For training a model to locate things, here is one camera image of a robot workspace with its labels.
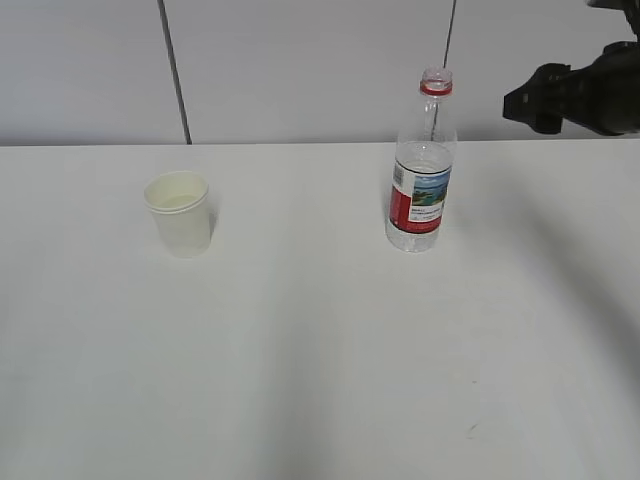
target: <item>white paper cup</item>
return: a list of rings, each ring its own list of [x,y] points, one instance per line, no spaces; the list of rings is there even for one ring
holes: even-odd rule
[[[195,257],[211,242],[209,185],[194,172],[160,175],[144,189],[162,242],[176,257]]]

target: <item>table surface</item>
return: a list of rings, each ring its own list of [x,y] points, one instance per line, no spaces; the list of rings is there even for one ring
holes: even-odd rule
[[[640,478],[640,141],[461,143],[420,255],[393,149],[0,149],[0,478]]]

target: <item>cup rim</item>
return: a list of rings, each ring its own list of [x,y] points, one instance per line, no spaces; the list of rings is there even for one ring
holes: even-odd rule
[[[188,203],[186,205],[181,205],[179,207],[168,207],[168,208],[164,208],[164,207],[157,207],[155,205],[152,205],[151,203],[149,203],[149,201],[147,200],[147,190],[149,189],[149,187],[151,187],[154,183],[156,183],[158,180],[164,178],[164,177],[170,177],[172,175],[178,174],[178,173],[188,173],[190,175],[194,175],[195,177],[198,177],[200,180],[202,180],[202,182],[205,185],[205,189],[204,192],[202,193],[202,195],[198,198],[196,198],[193,202]],[[177,214],[177,213],[183,213],[186,212],[187,210],[191,210],[195,207],[197,207],[198,205],[200,205],[202,202],[204,202],[204,199],[207,197],[207,194],[209,193],[209,182],[207,182],[207,180],[200,175],[197,172],[191,171],[191,170],[175,170],[173,172],[166,172],[163,173],[161,175],[158,175],[154,178],[152,178],[149,183],[147,183],[147,185],[144,187],[143,190],[143,196],[144,196],[144,203],[147,206],[147,208],[152,211],[153,213],[159,213],[159,214],[163,214],[163,215],[173,215],[173,214]]]

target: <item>bottle label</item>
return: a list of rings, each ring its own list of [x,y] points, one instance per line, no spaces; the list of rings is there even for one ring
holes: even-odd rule
[[[429,233],[440,226],[451,167],[438,173],[417,173],[396,161],[389,218],[408,233]]]

